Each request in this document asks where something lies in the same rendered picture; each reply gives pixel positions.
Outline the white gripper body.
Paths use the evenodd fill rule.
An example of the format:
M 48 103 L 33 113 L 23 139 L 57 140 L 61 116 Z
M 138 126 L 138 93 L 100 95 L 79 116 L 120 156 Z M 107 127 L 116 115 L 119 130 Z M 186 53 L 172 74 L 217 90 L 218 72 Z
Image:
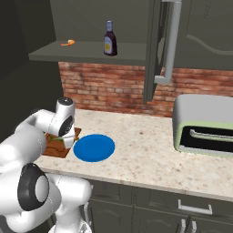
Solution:
M 70 148 L 73 146 L 74 142 L 78 140 L 79 133 L 80 129 L 78 127 L 72 127 L 66 135 L 62 136 L 65 148 Z

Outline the brown wooden cutting board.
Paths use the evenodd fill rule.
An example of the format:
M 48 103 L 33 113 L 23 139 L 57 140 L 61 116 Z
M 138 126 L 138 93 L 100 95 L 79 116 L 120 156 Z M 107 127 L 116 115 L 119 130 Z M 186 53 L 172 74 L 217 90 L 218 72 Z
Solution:
M 46 136 L 46 149 L 43 152 L 44 156 L 49 156 L 49 157 L 60 157 L 60 158 L 65 158 L 66 155 L 68 154 L 69 150 L 72 148 L 65 148 L 64 142 L 60 141 L 52 141 L 48 142 L 50 136 L 55 137 L 54 135 L 45 133 Z

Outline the blue round plate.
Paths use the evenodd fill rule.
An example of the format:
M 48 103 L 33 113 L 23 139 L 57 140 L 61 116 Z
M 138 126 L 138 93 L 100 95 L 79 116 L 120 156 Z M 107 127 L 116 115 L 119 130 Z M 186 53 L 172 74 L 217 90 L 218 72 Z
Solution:
M 77 158 L 85 162 L 100 162 L 115 151 L 115 142 L 105 135 L 92 134 L 81 137 L 73 146 Z

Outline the open dark grey cabinet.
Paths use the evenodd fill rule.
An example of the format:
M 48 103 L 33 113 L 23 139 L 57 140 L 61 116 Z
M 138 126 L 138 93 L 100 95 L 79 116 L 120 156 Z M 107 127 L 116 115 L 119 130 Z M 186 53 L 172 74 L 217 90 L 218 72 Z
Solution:
M 32 52 L 38 61 L 142 66 L 146 63 L 150 0 L 50 0 L 56 40 Z M 106 22 L 113 22 L 117 55 L 104 54 Z M 71 46 L 61 46 L 73 39 Z

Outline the grey lower cabinet door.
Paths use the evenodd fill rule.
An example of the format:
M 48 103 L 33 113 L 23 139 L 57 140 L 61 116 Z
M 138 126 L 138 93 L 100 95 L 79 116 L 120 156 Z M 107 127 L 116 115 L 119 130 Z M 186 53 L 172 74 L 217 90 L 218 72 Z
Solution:
M 197 233 L 233 233 L 233 221 L 191 217 L 186 233 L 191 233 L 192 221 L 197 222 Z
M 131 233 L 132 207 L 104 201 L 89 201 L 94 233 Z
M 135 208 L 134 233 L 180 233 L 181 219 L 187 221 L 188 216 L 160 210 Z

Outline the dark condiment bottle, yellow label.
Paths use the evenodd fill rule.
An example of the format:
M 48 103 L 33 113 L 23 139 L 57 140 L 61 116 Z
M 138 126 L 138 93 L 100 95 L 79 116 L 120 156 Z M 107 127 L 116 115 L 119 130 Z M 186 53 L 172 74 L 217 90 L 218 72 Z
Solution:
M 107 56 L 117 55 L 117 38 L 113 32 L 113 22 L 106 22 L 106 33 L 104 36 L 104 54 Z

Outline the open grey cabinet door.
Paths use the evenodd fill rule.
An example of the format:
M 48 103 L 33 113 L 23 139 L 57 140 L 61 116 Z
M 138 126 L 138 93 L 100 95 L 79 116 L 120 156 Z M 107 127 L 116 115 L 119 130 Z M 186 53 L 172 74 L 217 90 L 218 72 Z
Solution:
M 147 25 L 147 51 L 144 78 L 143 102 L 151 102 L 157 84 L 155 76 L 159 76 L 163 67 L 165 43 L 167 36 L 168 3 L 162 0 L 150 0 Z

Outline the closed grey cabinet door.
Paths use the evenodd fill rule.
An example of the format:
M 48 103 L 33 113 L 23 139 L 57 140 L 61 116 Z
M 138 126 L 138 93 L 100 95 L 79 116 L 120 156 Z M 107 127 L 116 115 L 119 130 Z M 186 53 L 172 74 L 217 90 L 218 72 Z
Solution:
M 174 67 L 233 70 L 233 0 L 182 0 Z

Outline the narrow grey drawer front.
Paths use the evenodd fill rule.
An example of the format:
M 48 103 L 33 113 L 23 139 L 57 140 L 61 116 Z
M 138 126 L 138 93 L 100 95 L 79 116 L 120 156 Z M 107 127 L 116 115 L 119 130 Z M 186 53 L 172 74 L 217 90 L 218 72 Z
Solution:
M 133 188 L 131 186 L 99 180 L 90 180 L 90 184 L 93 186 L 92 199 L 121 205 L 132 205 Z

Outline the wide grey drawer front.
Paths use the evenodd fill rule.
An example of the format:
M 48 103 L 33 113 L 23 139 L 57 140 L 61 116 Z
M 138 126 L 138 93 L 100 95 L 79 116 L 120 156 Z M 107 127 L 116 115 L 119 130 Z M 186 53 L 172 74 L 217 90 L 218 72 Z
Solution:
M 213 198 L 195 197 L 185 194 L 178 194 L 174 192 L 154 190 L 143 187 L 135 187 L 134 194 L 135 204 L 139 208 L 163 210 L 172 213 L 187 214 L 199 218 L 233 221 L 233 202 L 216 200 Z M 209 216 L 179 210 L 177 207 L 177 201 L 179 199 L 182 201 L 183 205 L 198 208 L 207 208 L 208 204 L 210 204 L 212 206 L 213 214 Z

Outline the grey green toaster oven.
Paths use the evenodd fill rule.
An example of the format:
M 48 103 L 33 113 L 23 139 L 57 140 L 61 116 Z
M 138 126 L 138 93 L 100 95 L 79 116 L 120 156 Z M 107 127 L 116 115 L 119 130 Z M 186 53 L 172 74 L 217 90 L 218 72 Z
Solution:
M 233 158 L 233 142 L 194 138 L 198 133 L 233 137 L 233 97 L 184 94 L 173 107 L 173 145 L 179 152 Z

